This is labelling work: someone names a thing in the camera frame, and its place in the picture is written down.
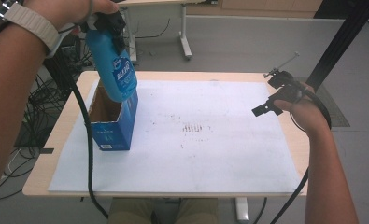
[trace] cardboard box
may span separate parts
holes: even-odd
[[[117,103],[108,98],[100,82],[93,96],[89,115],[94,141],[103,151],[129,150],[135,125],[137,92]]]

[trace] wristwatch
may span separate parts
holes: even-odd
[[[40,38],[49,49],[47,58],[53,57],[63,38],[67,35],[66,32],[59,34],[50,21],[12,0],[7,0],[0,7],[0,31],[9,21]]]

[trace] white paper sheet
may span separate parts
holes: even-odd
[[[297,187],[277,116],[251,112],[268,98],[265,84],[140,80],[137,92],[131,150],[93,145],[95,191],[281,193]],[[49,190],[87,192],[87,167],[78,115]]]

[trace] beige pants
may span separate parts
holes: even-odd
[[[151,199],[122,199],[112,201],[108,224],[151,224]],[[183,199],[175,224],[217,224],[217,199]]]

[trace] desk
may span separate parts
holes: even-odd
[[[127,33],[129,36],[129,55],[132,63],[137,63],[135,35],[132,32],[134,19],[149,20],[160,18],[181,18],[181,31],[179,32],[181,45],[187,59],[192,57],[190,45],[186,36],[186,4],[200,3],[204,0],[125,0],[120,3],[121,11],[125,17]]]
[[[262,74],[249,73],[193,73],[193,72],[136,72],[139,80],[197,80],[197,81],[245,81],[245,82],[265,82]],[[91,85],[98,78],[96,72],[85,72],[78,80],[78,88],[84,98],[87,97]],[[52,154],[41,154],[35,164],[35,167],[30,174],[26,184],[23,187],[23,193],[28,196],[79,196],[86,197],[87,193],[80,192],[51,192],[48,191],[50,181],[55,172],[62,148],[66,142],[72,127],[79,114],[79,107],[73,95],[70,95],[64,110],[59,117],[50,138],[45,147],[54,148]],[[279,116],[279,121],[286,136],[288,147],[294,161],[295,168],[300,177],[305,173],[308,165],[309,148],[307,137],[304,133],[299,131],[291,122],[290,116],[283,114]],[[303,195],[306,195],[306,188],[304,188]],[[106,192],[98,194],[99,196],[121,196],[121,197],[147,197],[150,195],[134,194],[134,193],[115,193]],[[166,197],[167,195],[152,195],[153,197]],[[185,195],[170,195],[171,197],[185,197]],[[219,197],[248,197],[248,196],[264,196],[254,195],[251,193],[237,193],[235,195],[218,195]]]

